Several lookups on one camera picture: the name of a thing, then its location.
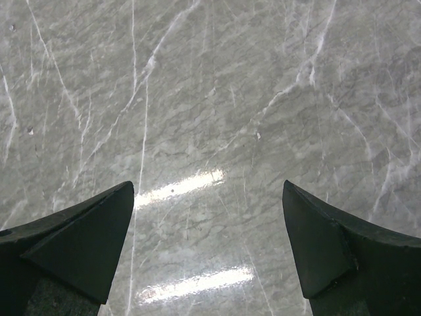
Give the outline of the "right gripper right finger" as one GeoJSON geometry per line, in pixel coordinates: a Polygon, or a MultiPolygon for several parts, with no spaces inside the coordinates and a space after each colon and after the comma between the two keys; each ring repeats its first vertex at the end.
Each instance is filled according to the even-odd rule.
{"type": "Polygon", "coordinates": [[[282,205],[299,283],[313,315],[419,315],[420,239],[284,182],[282,205]]]}

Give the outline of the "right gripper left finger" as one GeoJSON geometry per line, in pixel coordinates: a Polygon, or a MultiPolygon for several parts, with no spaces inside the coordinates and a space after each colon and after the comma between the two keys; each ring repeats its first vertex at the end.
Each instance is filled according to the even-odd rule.
{"type": "Polygon", "coordinates": [[[77,205],[1,231],[2,315],[97,315],[134,209],[122,182],[77,205]]]}

